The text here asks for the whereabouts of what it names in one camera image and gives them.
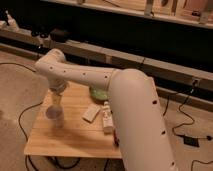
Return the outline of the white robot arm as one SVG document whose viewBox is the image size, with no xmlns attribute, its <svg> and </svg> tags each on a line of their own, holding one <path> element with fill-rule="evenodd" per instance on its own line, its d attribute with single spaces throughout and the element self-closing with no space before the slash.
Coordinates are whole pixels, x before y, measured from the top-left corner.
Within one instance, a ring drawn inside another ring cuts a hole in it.
<svg viewBox="0 0 213 171">
<path fill-rule="evenodd" d="M 126 171 L 179 171 L 151 77 L 137 69 L 69 65 L 59 49 L 41 57 L 35 68 L 53 91 L 73 81 L 108 92 Z"/>
</svg>

